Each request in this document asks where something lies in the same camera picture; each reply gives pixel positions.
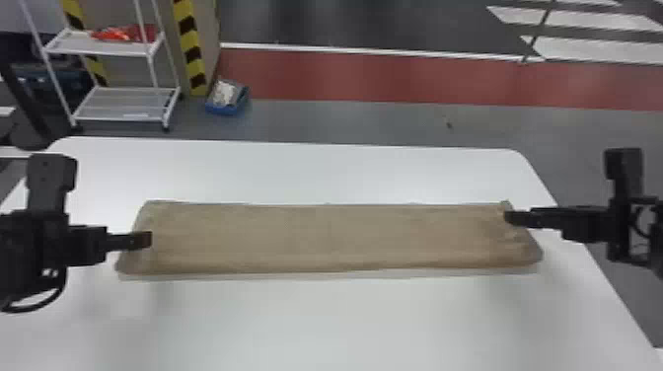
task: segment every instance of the white table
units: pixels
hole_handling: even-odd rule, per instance
[[[554,205],[509,150],[74,138],[49,152],[79,161],[73,222],[116,232],[153,198]],[[122,282],[112,257],[70,270],[42,311],[0,316],[0,368],[660,370],[585,248],[533,234],[546,255],[531,274]]]

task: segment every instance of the beige towel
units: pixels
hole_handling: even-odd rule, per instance
[[[507,202],[469,205],[250,205],[148,201],[127,274],[337,272],[532,264],[542,251],[504,222]]]

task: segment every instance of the floor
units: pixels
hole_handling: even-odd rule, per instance
[[[655,0],[219,0],[219,9],[226,47],[259,43],[663,63],[663,46],[656,44],[663,41],[663,3]],[[531,45],[534,35],[540,37]]]
[[[170,134],[117,122],[86,123],[84,134],[512,148],[560,204],[605,203],[602,151],[637,146],[647,191],[663,195],[663,5],[558,0],[552,25],[529,46],[547,2],[357,3],[219,0],[220,70],[253,91],[243,113],[209,115],[201,99],[187,99]],[[523,53],[535,63],[514,63]],[[0,175],[0,186],[19,173]],[[663,282],[589,249],[652,344],[663,346]]]

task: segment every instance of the wire shelf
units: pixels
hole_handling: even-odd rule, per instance
[[[94,54],[117,56],[152,56],[164,42],[164,33],[157,34],[154,42],[115,42],[101,41],[85,31],[62,30],[45,47],[50,54]]]
[[[180,88],[95,87],[74,111],[74,118],[97,121],[164,121]]]

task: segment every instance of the hazard stripe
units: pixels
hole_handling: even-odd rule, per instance
[[[191,87],[191,94],[203,96],[207,93],[205,64],[202,61],[200,37],[193,15],[190,0],[173,0],[173,13],[180,32],[180,48],[186,63],[186,77]]]
[[[78,3],[78,0],[60,0],[60,2],[62,4],[62,10],[67,18],[67,22],[69,22],[69,26],[74,30],[85,30],[83,11],[81,10],[81,5]],[[88,69],[88,72],[95,75],[99,85],[107,86],[109,84],[104,65],[97,56],[86,55],[85,67]]]

